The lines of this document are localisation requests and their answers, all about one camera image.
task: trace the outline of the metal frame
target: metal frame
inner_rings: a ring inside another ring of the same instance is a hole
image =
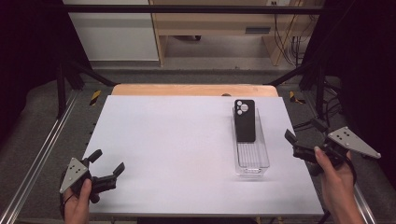
[[[44,10],[48,11],[59,11],[59,12],[73,12],[73,13],[217,13],[217,14],[295,14],[295,15],[323,15],[323,14],[333,14],[343,12],[340,20],[333,26],[332,30],[326,36],[326,38],[321,42],[319,48],[314,52],[311,60],[303,61],[303,64],[288,72],[285,76],[274,80],[269,85],[278,86],[284,81],[290,78],[305,74],[303,80],[300,83],[300,88],[302,90],[307,90],[312,87],[317,81],[317,101],[316,101],[316,112],[322,114],[322,103],[323,103],[323,88],[324,88],[324,72],[321,66],[326,62],[328,56],[330,55],[331,49],[329,48],[329,43],[334,43],[337,40],[337,35],[339,35],[338,29],[340,24],[342,24],[346,14],[352,8],[356,0],[352,0],[352,3],[347,8],[346,11],[342,11],[340,8],[336,7],[232,7],[232,6],[138,6],[138,5],[123,5],[123,6],[110,6],[110,5],[44,5],[40,0],[37,2],[41,3]],[[46,27],[39,24],[37,28],[40,32],[46,35],[46,38],[50,41],[50,46],[54,47],[55,52],[53,56],[61,59],[61,64],[57,70],[57,80],[58,80],[58,97],[59,97],[59,114],[58,120],[54,124],[53,130],[49,134],[49,138],[43,145],[40,153],[37,155],[31,170],[26,175],[23,180],[22,185],[18,189],[18,192],[14,196],[11,204],[8,206],[7,210],[1,216],[0,222],[5,221],[6,223],[13,223],[16,220],[18,213],[21,211],[21,207],[24,204],[30,189],[33,187],[35,180],[40,173],[40,170],[48,157],[53,144],[55,143],[57,136],[62,129],[65,120],[67,119],[77,95],[72,97],[71,104],[65,106],[65,93],[64,93],[64,78],[66,77],[70,84],[72,84],[73,89],[81,89],[83,83],[81,83],[80,77],[76,75],[70,76],[69,73],[64,74],[64,69],[73,68],[80,72],[86,73],[87,75],[94,77],[95,79],[101,81],[102,83],[114,86],[117,83],[111,82],[103,77],[100,77],[94,73],[90,68],[86,68],[79,65],[76,62],[68,61],[62,56],[60,52],[61,49],[57,48],[56,40],[52,38],[50,32],[46,30]],[[366,223],[375,223],[374,217],[365,202],[359,187],[356,186],[356,198],[358,205],[360,207],[361,213],[363,214]]]

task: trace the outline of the floor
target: floor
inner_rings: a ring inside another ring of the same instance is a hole
[[[196,41],[192,36],[174,36],[169,39],[165,64],[160,67],[155,62],[94,62],[95,70],[104,77],[116,82],[130,83],[249,83],[263,84],[286,74],[293,65],[283,61],[274,67],[265,51],[260,37],[203,36]],[[60,173],[71,157],[82,157],[86,144],[90,141],[94,124],[97,121],[106,95],[111,88],[90,77],[83,76],[86,86],[76,93],[76,105],[70,118],[62,126],[58,136],[54,136],[51,151],[44,154],[44,162],[37,170],[34,184],[20,193],[23,204],[18,209],[18,223],[62,223],[58,205]],[[296,98],[303,100],[305,95],[299,91],[299,78],[293,78],[277,88],[284,98],[292,124],[305,122],[315,116],[308,104],[290,100],[290,91]],[[95,106],[89,105],[92,94],[102,91]],[[68,96],[75,92],[68,90]],[[326,99],[332,98],[328,90]],[[50,82],[32,90],[28,105],[21,113],[13,134],[0,146],[0,214],[10,205],[12,198],[20,190],[36,156],[42,155],[42,146],[53,127],[57,114],[56,85]],[[332,126],[342,127],[346,119],[333,111]],[[321,138],[313,129],[299,130],[297,136],[307,139],[310,144],[320,144]],[[389,187],[375,161],[356,155],[359,186],[371,207],[376,223],[396,223],[396,192]],[[313,178],[320,196],[320,185]],[[316,223],[319,217],[284,217],[283,223]],[[102,217],[92,217],[92,221],[103,221]],[[261,223],[269,223],[271,218],[263,218]],[[116,223],[135,223],[135,218],[118,218]]]

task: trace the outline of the black curtain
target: black curtain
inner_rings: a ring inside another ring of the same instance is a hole
[[[63,1],[0,4],[0,142],[23,110],[27,92],[54,80],[61,62],[73,60],[91,68],[68,14],[47,11],[46,3]]]
[[[308,58],[338,18],[319,19]],[[340,100],[353,130],[382,154],[378,163],[396,188],[396,2],[356,1],[337,35],[325,75],[341,78]]]

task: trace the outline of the wooden edge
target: wooden edge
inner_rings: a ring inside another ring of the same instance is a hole
[[[154,5],[153,0],[149,0],[148,4]],[[163,51],[164,46],[159,36],[159,32],[157,28],[157,15],[155,13],[151,13],[151,21],[155,35],[155,43],[157,45],[158,60],[160,61],[160,65],[163,66],[165,60],[165,53]]]
[[[274,86],[263,85],[178,85],[119,84],[112,95],[191,95],[191,96],[269,96],[277,97]]]

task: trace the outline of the black phone case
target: black phone case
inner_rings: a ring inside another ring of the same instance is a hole
[[[256,141],[255,113],[253,100],[236,100],[233,107],[236,141],[253,143]]]

